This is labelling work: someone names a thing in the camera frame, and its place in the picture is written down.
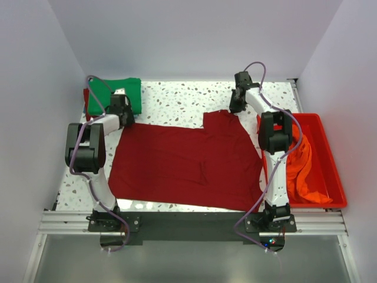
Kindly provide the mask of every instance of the green cloth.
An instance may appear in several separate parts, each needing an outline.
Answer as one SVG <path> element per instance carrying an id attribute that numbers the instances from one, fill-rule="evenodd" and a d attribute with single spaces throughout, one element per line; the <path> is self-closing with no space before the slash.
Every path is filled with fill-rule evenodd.
<path id="1" fill-rule="evenodd" d="M 118 88 L 125 88 L 125 93 L 131 100 L 131 106 L 134 114 L 141 114 L 141 80 L 139 78 L 126 78 L 125 80 L 104 80 L 113 91 Z M 103 107 L 110 105 L 110 92 L 106 85 L 100 80 L 93 78 L 90 87 L 101 102 Z M 93 96 L 89 96 L 88 113 L 91 116 L 102 114 L 101 108 L 94 100 Z"/>

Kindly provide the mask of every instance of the red plastic bin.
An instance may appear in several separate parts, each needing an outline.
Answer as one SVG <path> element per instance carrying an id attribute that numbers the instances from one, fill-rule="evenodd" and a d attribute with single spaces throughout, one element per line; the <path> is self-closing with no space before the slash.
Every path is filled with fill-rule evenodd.
<path id="1" fill-rule="evenodd" d="M 301 125 L 303 134 L 307 137 L 312 147 L 312 169 L 306 177 L 309 190 L 317 190 L 329 198 L 332 203 L 309 203 L 290 200 L 293 208 L 344 208 L 347 206 L 346 195 L 336 170 L 334 158 L 326 138 L 325 130 L 317 114 L 295 113 L 294 117 Z M 257 116 L 258 129 L 260 117 Z M 266 160 L 263 156 L 263 168 L 266 172 Z"/>

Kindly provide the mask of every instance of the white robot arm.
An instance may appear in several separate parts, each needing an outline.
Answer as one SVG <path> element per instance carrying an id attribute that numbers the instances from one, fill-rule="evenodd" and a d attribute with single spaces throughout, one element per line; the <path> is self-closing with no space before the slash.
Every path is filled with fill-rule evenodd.
<path id="1" fill-rule="evenodd" d="M 237 73 L 235 79 L 236 89 L 233 90 L 229 109 L 232 113 L 238 113 L 249 104 L 261 117 L 258 142 L 266 157 L 268 179 L 276 163 L 280 161 L 266 193 L 264 220 L 267 223 L 288 221 L 290 206 L 286 188 L 285 153 L 292 144 L 292 119 L 271 107 L 272 102 L 260 95 L 259 83 L 253 83 L 247 71 Z M 275 125 L 281 126 L 281 129 L 275 130 Z"/>
<path id="2" fill-rule="evenodd" d="M 110 106 L 104 117 L 88 122 L 81 138 L 77 154 L 74 156 L 74 172 L 85 173 L 91 180 L 91 187 L 87 183 L 93 201 L 93 210 L 105 212 L 117 207 L 117 200 L 111 193 L 105 173 L 104 164 L 106 161 L 105 136 L 124 126 L 132 125 L 135 120 L 128 97 L 116 91 L 111 95 Z M 65 147 L 65 162 L 70 166 L 73 158 L 74 147 L 83 124 L 71 123 L 68 126 L 67 143 Z"/>

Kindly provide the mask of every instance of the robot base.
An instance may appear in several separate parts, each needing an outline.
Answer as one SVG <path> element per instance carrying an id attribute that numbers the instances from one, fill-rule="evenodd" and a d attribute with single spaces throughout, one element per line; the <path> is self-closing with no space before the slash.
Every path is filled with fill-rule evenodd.
<path id="1" fill-rule="evenodd" d="M 114 209 L 130 226 L 130 241 L 127 245 L 142 245 L 143 241 L 244 241 L 234 230 L 234 224 L 244 215 L 243 212 L 119 212 Z M 284 236 L 260 237 L 260 232 L 279 233 L 296 232 L 296 222 L 291 215 L 290 221 L 275 222 L 269 226 L 260 225 L 262 213 L 255 213 L 239 226 L 238 229 L 268 247 L 282 247 Z M 89 232 L 124 232 L 121 223 L 105 212 L 93 211 L 88 217 Z M 120 235 L 101 235 L 101 246 L 121 245 Z"/>

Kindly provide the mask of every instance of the speckled white surface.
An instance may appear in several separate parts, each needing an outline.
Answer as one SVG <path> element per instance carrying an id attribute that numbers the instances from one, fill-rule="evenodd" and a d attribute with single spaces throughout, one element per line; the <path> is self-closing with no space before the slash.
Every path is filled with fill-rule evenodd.
<path id="1" fill-rule="evenodd" d="M 204 112 L 228 109 L 232 88 L 234 88 L 234 81 L 142 82 L 143 113 L 136 118 L 136 122 L 186 128 L 201 127 Z M 298 112 L 290 83 L 264 83 L 263 89 L 275 105 Z M 239 113 L 238 116 L 260 154 L 260 149 L 257 146 L 256 112 L 247 106 L 246 111 Z M 110 175 L 120 136 L 121 130 L 118 130 L 105 137 L 107 159 L 104 171 L 107 178 Z M 264 189 L 266 185 L 263 171 L 259 182 L 261 189 Z M 65 169 L 59 191 L 60 196 L 56 210 L 90 211 L 92 209 L 92 200 L 87 185 L 80 177 L 70 175 L 68 168 Z M 125 199 L 119 199 L 118 204 L 121 210 L 130 211 L 229 211 L 220 208 Z"/>

